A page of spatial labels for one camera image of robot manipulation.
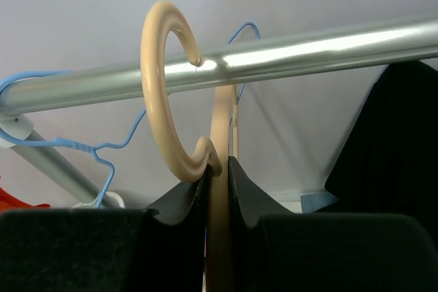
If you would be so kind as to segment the light blue wire hanger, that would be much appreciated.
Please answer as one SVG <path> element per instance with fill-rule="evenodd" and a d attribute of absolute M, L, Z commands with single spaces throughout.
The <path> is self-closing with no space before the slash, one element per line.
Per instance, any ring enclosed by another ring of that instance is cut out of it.
<path fill-rule="evenodd" d="M 260 39 L 261 34 L 259 31 L 258 26 L 254 24 L 253 22 L 246 22 L 229 38 L 228 43 L 231 44 L 233 40 L 240 34 L 240 32 L 245 29 L 246 27 L 251 27 L 255 33 L 255 39 Z M 5 79 L 1 80 L 1 93 L 12 83 L 18 81 L 18 80 L 27 80 L 27 79 L 37 79 L 42 77 L 50 77 L 53 75 L 61 75 L 69 73 L 70 71 L 28 71 L 28 72 L 22 72 L 17 73 L 15 75 L 9 76 Z M 232 125 L 233 127 L 233 154 L 238 154 L 238 122 L 237 122 L 237 110 L 238 110 L 238 103 L 242 97 L 242 93 L 244 91 L 245 83 L 242 84 L 240 91 L 237 93 L 235 91 L 234 87 L 234 99 L 233 99 L 233 114 L 230 117 L 229 126 Z M 61 148 L 71 148 L 75 150 L 80 150 L 82 152 L 86 152 L 88 154 L 91 154 L 94 160 L 97 163 L 100 163 L 102 165 L 105 165 L 109 168 L 109 175 L 107 177 L 107 180 L 101 190 L 98 190 L 97 197 L 93 199 L 93 201 L 90 203 L 91 207 L 94 208 L 100 208 L 103 204 L 103 198 L 104 193 L 107 192 L 110 184 L 112 183 L 112 180 L 114 178 L 114 175 L 116 173 L 116 168 L 114 164 L 106 159 L 103 159 L 99 156 L 98 151 L 104 148 L 111 148 L 111 149 L 122 149 L 126 147 L 138 125 L 140 124 L 141 120 L 146 114 L 146 110 L 144 109 L 142 112 L 140 112 L 139 116 L 134 121 L 133 126 L 131 127 L 131 130 L 128 132 L 127 137 L 122 143 L 114 144 L 109 142 L 104 142 L 101 144 L 97 144 L 94 146 L 76 142 L 74 140 L 65 139 L 65 138 L 55 138 L 51 141 L 30 141 L 30 140 L 23 140 L 19 139 L 17 137 L 13 137 L 11 133 L 6 132 L 4 128 L 1 128 L 1 139 L 3 141 L 7 141 L 9 143 L 12 143 L 13 146 L 25 146 L 25 147 L 36 147 L 36 148 L 48 148 L 48 147 L 61 147 Z"/>

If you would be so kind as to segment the orange t shirt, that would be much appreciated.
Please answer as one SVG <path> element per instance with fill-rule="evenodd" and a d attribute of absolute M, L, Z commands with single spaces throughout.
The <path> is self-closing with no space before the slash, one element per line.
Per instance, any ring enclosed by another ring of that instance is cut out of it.
<path fill-rule="evenodd" d="M 2 187 L 0 188 L 0 212 L 15 209 L 49 209 L 50 204 L 29 204 L 9 194 Z"/>

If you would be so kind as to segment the black t shirt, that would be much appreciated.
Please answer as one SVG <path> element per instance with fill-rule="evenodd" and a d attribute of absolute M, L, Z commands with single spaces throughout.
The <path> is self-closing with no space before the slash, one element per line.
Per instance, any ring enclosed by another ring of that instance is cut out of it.
<path fill-rule="evenodd" d="M 437 239 L 437 71 L 390 64 L 373 85 L 325 185 L 324 212 L 397 213 Z"/>

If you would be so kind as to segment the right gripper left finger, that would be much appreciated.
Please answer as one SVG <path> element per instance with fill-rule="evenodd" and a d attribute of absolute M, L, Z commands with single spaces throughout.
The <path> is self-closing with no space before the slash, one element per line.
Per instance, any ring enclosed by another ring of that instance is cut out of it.
<path fill-rule="evenodd" d="M 144 209 L 1 214 L 2 291 L 200 291 L 208 177 Z"/>

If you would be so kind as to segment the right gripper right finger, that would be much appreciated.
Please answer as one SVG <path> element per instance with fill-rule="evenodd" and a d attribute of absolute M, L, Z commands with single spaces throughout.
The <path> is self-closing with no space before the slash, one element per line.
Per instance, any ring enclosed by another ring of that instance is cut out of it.
<path fill-rule="evenodd" d="M 412 218 L 295 214 L 228 160 L 236 291 L 436 291 L 437 251 Z"/>

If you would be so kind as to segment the beige wooden hanger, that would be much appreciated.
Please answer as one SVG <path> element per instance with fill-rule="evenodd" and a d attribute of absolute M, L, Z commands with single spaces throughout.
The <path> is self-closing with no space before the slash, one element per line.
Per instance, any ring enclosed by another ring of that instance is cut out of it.
<path fill-rule="evenodd" d="M 215 89 L 210 136 L 202 136 L 192 155 L 181 145 L 172 119 L 164 70 L 168 34 L 179 39 L 189 63 L 203 65 L 197 43 L 181 11 L 158 1 L 146 15 L 140 44 L 140 72 L 147 116 L 160 153 L 181 181 L 197 181 L 206 168 L 213 177 L 207 205 L 206 289 L 233 291 L 229 217 L 228 159 L 238 154 L 238 103 L 235 85 Z"/>

